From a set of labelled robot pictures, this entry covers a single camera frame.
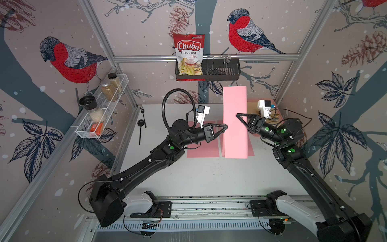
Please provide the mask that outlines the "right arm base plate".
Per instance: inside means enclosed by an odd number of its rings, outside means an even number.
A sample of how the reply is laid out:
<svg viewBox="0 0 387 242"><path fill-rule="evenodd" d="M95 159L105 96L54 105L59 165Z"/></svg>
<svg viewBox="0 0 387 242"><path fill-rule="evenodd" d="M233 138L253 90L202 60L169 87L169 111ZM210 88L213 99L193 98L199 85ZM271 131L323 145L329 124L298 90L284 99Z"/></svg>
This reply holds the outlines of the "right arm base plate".
<svg viewBox="0 0 387 242"><path fill-rule="evenodd" d="M279 217L288 218L288 215L280 212L272 200L250 200L249 208L253 217Z"/></svg>

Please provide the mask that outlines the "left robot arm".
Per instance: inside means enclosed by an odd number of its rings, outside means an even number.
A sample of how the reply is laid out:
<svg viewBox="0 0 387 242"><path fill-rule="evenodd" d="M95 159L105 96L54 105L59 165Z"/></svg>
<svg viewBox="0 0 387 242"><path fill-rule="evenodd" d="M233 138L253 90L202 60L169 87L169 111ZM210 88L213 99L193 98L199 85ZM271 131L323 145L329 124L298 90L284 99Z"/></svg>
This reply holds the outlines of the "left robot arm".
<svg viewBox="0 0 387 242"><path fill-rule="evenodd" d="M124 198L147 178L178 161L185 154L185 146L203 141L210 143L227 128L227 125L218 124L189 128L187 121L179 119L168 128L169 135L150 152L148 157L112 177L106 175L98 177L94 181L89 203L101 227L116 222L127 206Z"/></svg>

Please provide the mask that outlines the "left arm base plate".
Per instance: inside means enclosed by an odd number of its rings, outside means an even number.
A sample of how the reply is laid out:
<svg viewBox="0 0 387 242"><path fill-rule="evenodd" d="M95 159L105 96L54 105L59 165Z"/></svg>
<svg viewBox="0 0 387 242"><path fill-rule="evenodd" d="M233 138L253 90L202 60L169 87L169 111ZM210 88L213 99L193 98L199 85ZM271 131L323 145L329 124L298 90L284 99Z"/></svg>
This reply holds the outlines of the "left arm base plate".
<svg viewBox="0 0 387 242"><path fill-rule="evenodd" d="M145 213L132 213L130 218L170 218L172 202L157 202Z"/></svg>

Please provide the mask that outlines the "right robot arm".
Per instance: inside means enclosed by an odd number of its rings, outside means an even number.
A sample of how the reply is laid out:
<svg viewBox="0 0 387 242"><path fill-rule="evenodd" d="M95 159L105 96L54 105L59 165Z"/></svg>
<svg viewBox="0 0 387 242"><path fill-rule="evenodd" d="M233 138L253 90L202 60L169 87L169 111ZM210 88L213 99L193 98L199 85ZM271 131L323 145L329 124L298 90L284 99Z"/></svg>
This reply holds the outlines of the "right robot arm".
<svg viewBox="0 0 387 242"><path fill-rule="evenodd" d="M319 208L314 212L294 201L281 190L268 193L264 208L273 216L285 214L312 232L320 242L365 242L372 221L347 205L312 167L304 152L296 146L303 138L302 122L290 118L279 126L268 124L259 115L237 113L236 117L252 134L268 139L277 162L289 171Z"/></svg>

